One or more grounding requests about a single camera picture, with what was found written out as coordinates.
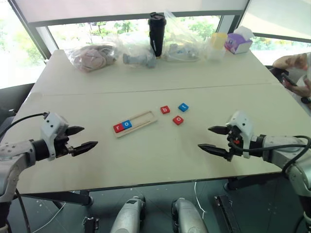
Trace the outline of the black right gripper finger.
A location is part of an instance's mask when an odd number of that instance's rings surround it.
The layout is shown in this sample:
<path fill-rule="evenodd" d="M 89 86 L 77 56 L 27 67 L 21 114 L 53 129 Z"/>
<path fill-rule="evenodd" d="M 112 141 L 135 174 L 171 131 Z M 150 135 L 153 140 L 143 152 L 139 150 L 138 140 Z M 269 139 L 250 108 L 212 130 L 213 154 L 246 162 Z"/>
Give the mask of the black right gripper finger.
<path fill-rule="evenodd" d="M 208 130 L 221 135 L 227 135 L 230 132 L 230 129 L 227 126 L 212 126 L 209 127 Z"/>
<path fill-rule="evenodd" d="M 210 144 L 198 144 L 198 147 L 207 153 L 220 156 L 226 160 L 230 160 L 230 154 L 225 149 L 218 148 L 215 145 L 210 145 Z"/>

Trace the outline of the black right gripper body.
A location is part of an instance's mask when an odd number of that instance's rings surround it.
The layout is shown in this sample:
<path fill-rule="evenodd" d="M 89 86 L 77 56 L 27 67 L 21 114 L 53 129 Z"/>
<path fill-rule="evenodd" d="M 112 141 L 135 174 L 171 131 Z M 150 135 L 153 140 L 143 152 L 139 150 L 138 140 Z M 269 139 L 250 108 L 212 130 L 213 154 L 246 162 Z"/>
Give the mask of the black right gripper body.
<path fill-rule="evenodd" d="M 243 154 L 243 138 L 241 130 L 237 126 L 227 126 L 228 128 L 228 146 L 229 152 L 226 158 L 227 161 L 231 162 L 234 155 L 242 157 Z"/>

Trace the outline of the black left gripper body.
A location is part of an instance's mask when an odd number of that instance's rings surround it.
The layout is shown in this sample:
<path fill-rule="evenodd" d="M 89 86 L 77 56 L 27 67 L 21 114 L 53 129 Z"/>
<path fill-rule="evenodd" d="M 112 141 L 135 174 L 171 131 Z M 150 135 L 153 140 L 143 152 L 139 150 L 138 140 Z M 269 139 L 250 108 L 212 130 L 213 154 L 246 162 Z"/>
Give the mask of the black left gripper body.
<path fill-rule="evenodd" d="M 70 154 L 74 156 L 75 149 L 73 146 L 68 144 L 69 136 L 73 135 L 71 131 L 65 131 L 63 134 L 58 135 L 54 139 L 55 157 L 59 158 Z"/>

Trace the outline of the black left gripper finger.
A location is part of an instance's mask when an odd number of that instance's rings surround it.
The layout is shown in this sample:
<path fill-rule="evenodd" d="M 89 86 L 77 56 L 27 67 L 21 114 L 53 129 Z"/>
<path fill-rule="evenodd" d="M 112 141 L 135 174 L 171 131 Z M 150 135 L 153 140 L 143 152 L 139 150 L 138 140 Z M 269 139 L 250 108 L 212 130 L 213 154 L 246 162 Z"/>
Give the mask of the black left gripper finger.
<path fill-rule="evenodd" d="M 98 144 L 98 141 L 89 141 L 81 144 L 78 147 L 73 148 L 72 157 L 78 156 L 80 154 L 86 153 Z"/>
<path fill-rule="evenodd" d="M 84 127 L 81 126 L 70 126 L 66 129 L 65 134 L 67 136 L 75 135 L 84 130 Z"/>

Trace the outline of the person hand holding phone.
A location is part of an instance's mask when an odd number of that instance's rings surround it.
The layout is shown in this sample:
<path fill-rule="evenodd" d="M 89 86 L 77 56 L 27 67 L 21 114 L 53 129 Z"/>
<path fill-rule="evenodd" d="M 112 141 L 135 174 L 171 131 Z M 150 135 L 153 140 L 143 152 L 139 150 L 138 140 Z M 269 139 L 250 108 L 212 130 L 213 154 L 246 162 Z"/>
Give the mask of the person hand holding phone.
<path fill-rule="evenodd" d="M 309 98 L 311 96 L 311 81 L 307 76 L 300 78 L 300 83 L 291 88 L 291 91 L 300 97 Z"/>

